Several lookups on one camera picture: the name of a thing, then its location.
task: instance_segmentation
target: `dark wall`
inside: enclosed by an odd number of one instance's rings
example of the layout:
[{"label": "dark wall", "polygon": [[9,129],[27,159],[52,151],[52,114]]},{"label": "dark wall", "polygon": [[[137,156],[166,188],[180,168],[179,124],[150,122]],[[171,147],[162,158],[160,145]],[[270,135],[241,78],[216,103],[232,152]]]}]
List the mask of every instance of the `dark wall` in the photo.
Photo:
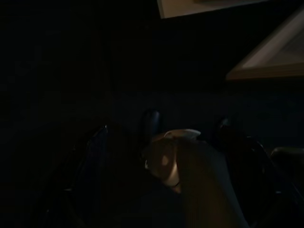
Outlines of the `dark wall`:
[{"label": "dark wall", "polygon": [[[52,171],[104,117],[135,132],[141,113],[158,107],[167,116],[165,128],[205,122],[209,131],[218,117],[239,114],[254,134],[266,125],[271,130],[262,135],[270,140],[288,136],[286,129],[300,137],[295,129],[303,110],[293,94],[205,92],[218,89],[225,74],[299,2],[166,20],[159,19],[155,3],[144,1],[3,5],[0,210],[5,227],[29,224]],[[159,90],[165,92],[123,93]],[[189,90],[200,93],[172,94]],[[246,110],[248,104],[255,111]],[[279,114],[292,106],[296,113]],[[281,122],[280,131],[273,129]]]}]

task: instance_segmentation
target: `skin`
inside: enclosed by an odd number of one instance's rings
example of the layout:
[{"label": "skin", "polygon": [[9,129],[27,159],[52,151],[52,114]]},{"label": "skin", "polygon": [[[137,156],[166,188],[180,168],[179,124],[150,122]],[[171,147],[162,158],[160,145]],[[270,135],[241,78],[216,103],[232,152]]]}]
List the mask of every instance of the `skin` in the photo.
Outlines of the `skin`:
[{"label": "skin", "polygon": [[177,141],[177,166],[189,228],[238,228],[237,215],[196,143]]}]

